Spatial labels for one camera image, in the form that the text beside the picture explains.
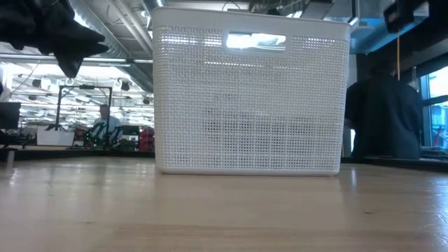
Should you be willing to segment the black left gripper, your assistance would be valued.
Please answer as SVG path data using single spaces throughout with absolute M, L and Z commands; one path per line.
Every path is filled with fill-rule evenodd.
M 1 41 L 16 50 L 38 48 L 43 54 L 52 52 L 60 39 L 87 44 L 83 56 L 100 55 L 109 50 L 100 44 L 105 37 L 74 20 L 74 10 L 67 0 L 1 0 Z

